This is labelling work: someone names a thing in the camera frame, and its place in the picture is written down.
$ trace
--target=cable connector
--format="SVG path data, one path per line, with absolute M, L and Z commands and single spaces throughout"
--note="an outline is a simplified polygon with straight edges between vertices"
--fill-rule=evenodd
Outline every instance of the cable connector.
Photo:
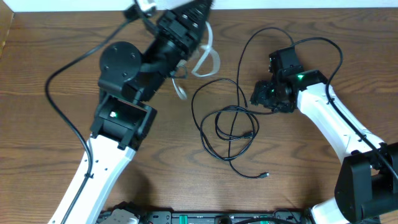
M 250 131 L 248 133 L 243 134 L 243 138 L 248 139 L 248 138 L 253 138 L 253 132 Z
M 268 176 L 269 176 L 269 173 L 268 173 L 268 172 L 265 172 L 265 173 L 260 174 L 260 175 L 259 175 L 259 178 L 266 178 L 266 177 L 268 177 Z

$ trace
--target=green led light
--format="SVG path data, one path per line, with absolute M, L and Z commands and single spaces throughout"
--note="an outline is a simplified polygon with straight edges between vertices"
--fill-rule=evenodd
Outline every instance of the green led light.
M 117 118 L 118 114 L 116 112 L 111 112 L 111 114 L 109 115 L 111 118 Z

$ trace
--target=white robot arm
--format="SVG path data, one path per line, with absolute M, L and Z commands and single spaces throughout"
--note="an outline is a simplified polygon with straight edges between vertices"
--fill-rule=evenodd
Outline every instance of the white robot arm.
M 329 87 L 330 96 L 334 98 L 335 105 L 353 123 L 358 130 L 366 135 L 367 139 L 380 148 L 382 139 L 372 134 L 348 111 L 344 104 L 337 98 L 332 87 Z M 330 145 L 335 150 L 339 160 L 351 156 L 354 151 L 368 152 L 372 149 L 360 140 L 358 135 L 342 120 L 335 109 L 328 103 L 325 94 L 325 84 L 317 83 L 308 86 L 306 90 L 299 91 L 297 108 L 307 115 L 322 132 Z M 346 224 L 348 220 L 343 216 L 333 197 L 326 202 L 312 208 L 312 216 L 315 223 Z
M 115 181 L 135 155 L 135 150 L 118 149 L 118 142 L 104 136 L 90 138 L 88 147 L 93 155 L 93 176 L 88 179 L 65 223 L 95 223 Z M 79 168 L 49 224 L 61 223 L 87 172 L 88 158 L 84 153 Z

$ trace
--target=green terminal block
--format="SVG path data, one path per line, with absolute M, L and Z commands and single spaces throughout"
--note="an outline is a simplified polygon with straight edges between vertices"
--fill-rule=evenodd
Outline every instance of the green terminal block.
M 267 218 L 268 216 L 266 216 L 266 215 L 261 215 L 260 216 L 260 218 Z M 268 224 L 269 222 L 268 221 L 261 221 L 260 222 L 260 224 Z
M 187 215 L 180 215 L 180 224 L 188 224 L 188 216 Z

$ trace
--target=black bracket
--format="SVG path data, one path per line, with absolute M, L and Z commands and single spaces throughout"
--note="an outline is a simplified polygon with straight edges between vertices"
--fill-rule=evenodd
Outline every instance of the black bracket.
M 398 143 L 381 144 L 380 152 L 398 172 Z M 335 198 L 344 217 L 351 223 L 377 217 L 398 209 L 398 182 L 380 164 L 373 151 L 344 158 L 335 188 Z M 371 175 L 371 166 L 380 169 Z
M 97 107 L 90 130 L 92 137 L 99 134 L 119 143 L 118 148 L 126 146 L 138 150 L 147 136 L 157 111 L 141 102 L 131 104 L 107 95 Z
M 258 81 L 250 102 L 264 105 L 275 112 L 293 113 L 297 107 L 299 91 L 328 80 L 318 70 L 305 71 L 295 53 L 294 46 L 277 50 L 269 55 L 271 81 Z

